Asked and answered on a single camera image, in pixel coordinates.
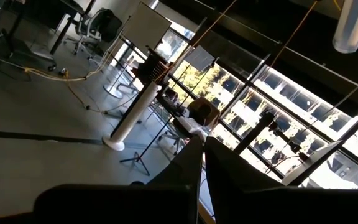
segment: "whiteboard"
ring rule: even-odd
[[[141,2],[122,34],[143,54],[148,55],[146,46],[155,49],[170,26],[170,21]]]

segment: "light fixture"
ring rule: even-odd
[[[358,48],[358,0],[345,0],[333,40],[341,53],[353,53]]]

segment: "desk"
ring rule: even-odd
[[[67,33],[68,28],[73,23],[74,18],[77,15],[77,13],[84,15],[86,11],[84,11],[84,9],[76,2],[72,3],[70,0],[59,0],[59,2],[62,4],[62,6],[64,8],[65,13],[70,15],[70,18],[67,20],[66,26],[63,28],[62,32],[60,33],[58,39],[56,40],[56,42],[53,45],[50,52],[35,52],[35,51],[32,51],[27,46],[27,44],[25,42],[14,38],[14,34],[15,34],[19,24],[23,20],[24,15],[26,14],[27,10],[31,9],[28,7],[28,3],[26,3],[26,1],[23,1],[23,0],[16,0],[16,1],[24,4],[24,7],[21,9],[19,14],[17,15],[14,25],[13,25],[12,29],[9,31],[9,33],[7,33],[7,31],[5,29],[3,29],[1,31],[1,34],[5,38],[6,43],[9,47],[10,54],[8,57],[10,58],[13,56],[14,53],[20,52],[21,54],[25,54],[30,57],[39,58],[41,60],[46,60],[48,62],[51,62],[52,65],[48,67],[48,70],[49,71],[55,70],[57,64],[53,58],[53,54],[55,54],[57,48],[61,44],[63,38],[65,37],[65,35]],[[94,4],[94,1],[95,0],[92,0],[90,2],[89,6],[87,8],[87,11],[90,11],[90,8]]]

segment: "office chair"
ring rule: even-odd
[[[104,29],[112,16],[114,16],[114,14],[110,9],[100,9],[90,18],[88,16],[83,16],[77,23],[75,29],[75,32],[81,37],[80,40],[65,39],[63,43],[73,42],[75,44],[74,55],[81,49],[81,51],[85,51],[89,56],[92,56],[84,46],[85,39],[91,38],[100,42],[102,40],[101,29]]]
[[[221,112],[203,97],[191,102],[187,109],[190,112],[189,118],[193,118],[198,124],[208,129],[213,129],[215,125],[218,124],[221,115]],[[177,119],[173,120],[173,128],[175,131],[166,131],[163,135],[158,137],[158,141],[161,141],[163,138],[175,140],[173,145],[176,146],[176,151],[173,155],[177,155],[183,139],[192,138],[194,134],[189,133]]]

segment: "gray floor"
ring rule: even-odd
[[[31,27],[20,26],[18,36],[33,38],[23,34],[26,29],[31,31]],[[48,38],[42,38],[42,35],[37,38],[41,43],[46,40]],[[72,55],[72,47],[61,45],[57,50],[55,56],[59,67],[69,69],[71,77],[83,77],[95,67],[84,54]],[[0,40],[0,57],[3,56],[4,43]],[[11,60],[37,68],[48,65],[19,55],[14,55]],[[65,83],[31,77],[29,82],[22,71],[10,65],[0,65],[0,131],[100,140],[119,122],[84,109]],[[118,100],[103,90],[103,85],[113,82],[116,77],[117,71],[110,67],[104,73],[72,86],[87,105],[107,110],[130,97],[126,95],[123,100]],[[145,121],[149,114],[150,110],[147,110],[142,120]],[[127,148],[122,152],[100,145],[0,138],[0,217],[30,211],[39,193],[58,184],[147,182],[149,177],[141,166],[138,169],[133,163],[120,164],[119,160],[132,157],[135,151],[141,152],[161,127],[156,116],[137,124],[126,138]],[[144,160],[152,177],[168,165],[168,158],[172,156],[170,150],[162,150],[154,143],[145,154]]]

